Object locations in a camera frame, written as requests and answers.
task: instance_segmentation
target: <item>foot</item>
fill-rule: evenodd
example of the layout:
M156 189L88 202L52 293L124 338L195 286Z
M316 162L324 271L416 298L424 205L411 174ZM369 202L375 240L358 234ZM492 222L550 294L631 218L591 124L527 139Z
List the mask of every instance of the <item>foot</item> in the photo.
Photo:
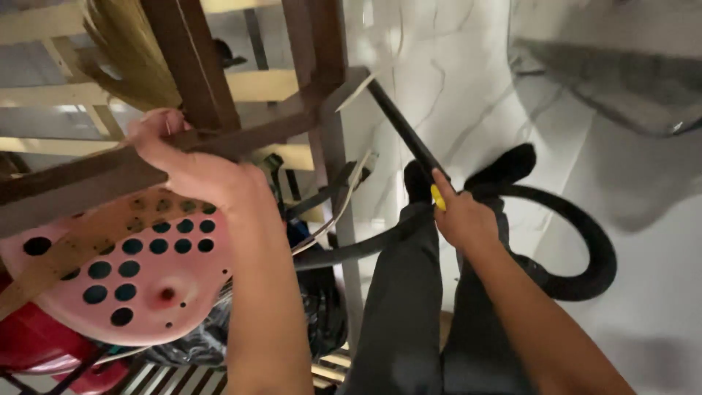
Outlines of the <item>foot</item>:
M524 143L502 154L495 162L471 176L464 184L464 190L485 183L513 184L530 175L536 166L534 145Z
M413 160L404 168L404 187L409 195L409 203L432 203L431 183L424 174L419 162Z

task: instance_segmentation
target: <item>gray pants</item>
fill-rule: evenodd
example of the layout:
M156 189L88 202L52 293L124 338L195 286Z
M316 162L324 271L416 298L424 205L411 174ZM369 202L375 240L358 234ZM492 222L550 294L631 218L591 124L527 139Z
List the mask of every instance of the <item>gray pants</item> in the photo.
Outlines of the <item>gray pants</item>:
M400 219L419 208L405 207ZM430 222L380 253L356 356L337 394L535 394L469 263L440 352L442 294L439 236Z

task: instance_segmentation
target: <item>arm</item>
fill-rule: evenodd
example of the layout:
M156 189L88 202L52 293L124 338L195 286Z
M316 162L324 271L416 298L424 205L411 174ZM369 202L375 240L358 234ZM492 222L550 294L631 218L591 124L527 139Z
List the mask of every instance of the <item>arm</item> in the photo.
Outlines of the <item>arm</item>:
M485 286L512 347L543 394L634 394L578 324L517 265L498 239L493 212L456 195L434 170L446 211L437 226Z
M180 152L159 137L189 127L177 110L153 110L130 123L128 139L146 162L168 173L167 188L211 202L227 218L233 281L229 393L311 394L302 298L265 175L251 164Z

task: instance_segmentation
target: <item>broom bristles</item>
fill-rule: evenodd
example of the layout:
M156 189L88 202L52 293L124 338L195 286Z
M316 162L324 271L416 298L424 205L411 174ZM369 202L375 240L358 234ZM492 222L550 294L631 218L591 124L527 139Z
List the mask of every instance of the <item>broom bristles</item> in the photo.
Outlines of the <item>broom bristles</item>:
M178 107L182 100L139 0L85 0L84 27L108 70L82 58L81 70L100 87L141 111Z

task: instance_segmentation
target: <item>brown wooden frame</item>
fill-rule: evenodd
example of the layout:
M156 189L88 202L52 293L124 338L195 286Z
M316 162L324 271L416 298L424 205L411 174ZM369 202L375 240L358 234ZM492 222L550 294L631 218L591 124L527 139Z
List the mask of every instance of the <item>brown wooden frame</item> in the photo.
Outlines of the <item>brown wooden frame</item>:
M317 185L325 186L339 173L346 158L336 108L369 74L364 67L348 67L341 0L282 0L300 91L261 108L244 124L218 64L199 0L142 0L142 5L183 97L187 118L197 128L172 136L174 146L240 160L252 150L308 132ZM165 180L165 173L143 162L132 147L123 146L2 181L0 238ZM355 242L350 207L336 225L334 241ZM362 314L360 279L355 262L342 267L349 285L345 297L353 349Z

